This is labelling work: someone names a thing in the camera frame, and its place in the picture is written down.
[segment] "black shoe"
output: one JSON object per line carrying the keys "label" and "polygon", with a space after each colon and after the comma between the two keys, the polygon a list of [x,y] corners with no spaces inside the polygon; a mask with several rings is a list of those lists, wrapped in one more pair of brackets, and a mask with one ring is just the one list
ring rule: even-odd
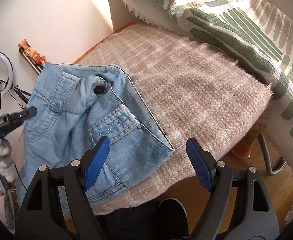
{"label": "black shoe", "polygon": [[156,216],[159,239],[188,238],[189,228],[187,225],[186,210],[177,198],[163,199]]}

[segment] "metal screw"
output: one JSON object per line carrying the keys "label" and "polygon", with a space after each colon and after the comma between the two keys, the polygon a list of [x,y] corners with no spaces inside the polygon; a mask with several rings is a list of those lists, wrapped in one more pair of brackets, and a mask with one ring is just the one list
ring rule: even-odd
{"label": "metal screw", "polygon": [[250,168],[248,168],[249,171],[253,172],[253,173],[256,173],[257,172],[257,169],[256,167],[253,167],[251,166]]}
{"label": "metal screw", "polygon": [[80,161],[79,160],[73,160],[71,162],[71,165],[74,166],[74,167],[79,166],[80,165]]}
{"label": "metal screw", "polygon": [[46,170],[46,165],[41,165],[41,166],[39,167],[39,170],[40,170],[40,171],[45,171],[45,170]]}
{"label": "metal screw", "polygon": [[216,165],[219,166],[219,167],[225,167],[225,162],[223,162],[223,161],[217,161],[216,162]]}

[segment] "brown button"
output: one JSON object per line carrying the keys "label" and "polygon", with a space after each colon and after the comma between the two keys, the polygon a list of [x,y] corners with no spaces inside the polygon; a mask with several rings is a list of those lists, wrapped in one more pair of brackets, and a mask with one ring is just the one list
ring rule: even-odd
{"label": "brown button", "polygon": [[96,86],[93,89],[93,92],[97,95],[104,94],[104,93],[106,93],[106,88],[105,88],[105,86]]}

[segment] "blue denim garment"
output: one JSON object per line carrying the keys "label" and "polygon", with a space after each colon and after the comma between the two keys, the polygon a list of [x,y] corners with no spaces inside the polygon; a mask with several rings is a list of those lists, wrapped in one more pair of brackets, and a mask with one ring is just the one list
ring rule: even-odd
{"label": "blue denim garment", "polygon": [[[106,93],[95,94],[96,86],[104,86]],[[30,106],[38,113],[24,122],[21,176],[26,186],[40,165],[65,166],[105,135],[110,153],[96,184],[86,192],[94,206],[146,179],[174,150],[129,76],[116,65],[47,63]],[[17,184],[21,204],[25,190]],[[60,199],[63,211],[69,212],[64,188]]]}

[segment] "gloved hand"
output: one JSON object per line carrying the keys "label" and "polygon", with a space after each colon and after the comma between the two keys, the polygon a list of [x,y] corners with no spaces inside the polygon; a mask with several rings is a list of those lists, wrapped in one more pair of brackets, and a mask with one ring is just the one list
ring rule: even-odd
{"label": "gloved hand", "polygon": [[11,158],[12,147],[8,140],[1,139],[0,142],[0,173],[8,182],[17,178],[17,171]]}

